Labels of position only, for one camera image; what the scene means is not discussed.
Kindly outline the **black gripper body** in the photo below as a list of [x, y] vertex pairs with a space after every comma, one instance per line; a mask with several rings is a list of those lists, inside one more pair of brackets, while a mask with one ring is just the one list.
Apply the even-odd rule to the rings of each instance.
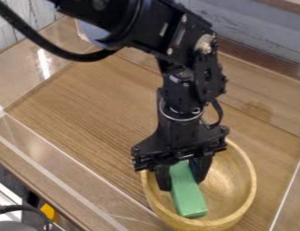
[[207, 125], [200, 121], [202, 114], [202, 111], [175, 113], [163, 99], [158, 101], [156, 129], [131, 147], [135, 171], [152, 170], [158, 165], [172, 165], [226, 149], [230, 129], [225, 125]]

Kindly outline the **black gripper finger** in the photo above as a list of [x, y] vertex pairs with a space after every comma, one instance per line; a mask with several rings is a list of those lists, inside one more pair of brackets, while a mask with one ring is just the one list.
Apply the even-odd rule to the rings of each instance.
[[155, 176], [156, 176], [156, 184], [160, 190], [170, 191], [171, 190], [171, 177], [168, 173], [167, 165], [158, 165], [155, 167]]
[[188, 160], [190, 170], [194, 176], [194, 181], [199, 184], [204, 179], [211, 166], [213, 156], [203, 156]]

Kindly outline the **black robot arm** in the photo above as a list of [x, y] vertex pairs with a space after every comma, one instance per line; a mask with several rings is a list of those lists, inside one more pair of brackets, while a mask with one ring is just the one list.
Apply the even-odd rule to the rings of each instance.
[[227, 84], [211, 24], [174, 0], [48, 1], [79, 21], [94, 44], [110, 51], [132, 47], [156, 59], [156, 129], [131, 147], [134, 169], [151, 171], [158, 187], [168, 191], [170, 166], [187, 161], [194, 180], [203, 181], [229, 134], [221, 122], [203, 119], [207, 106], [223, 116], [218, 96]]

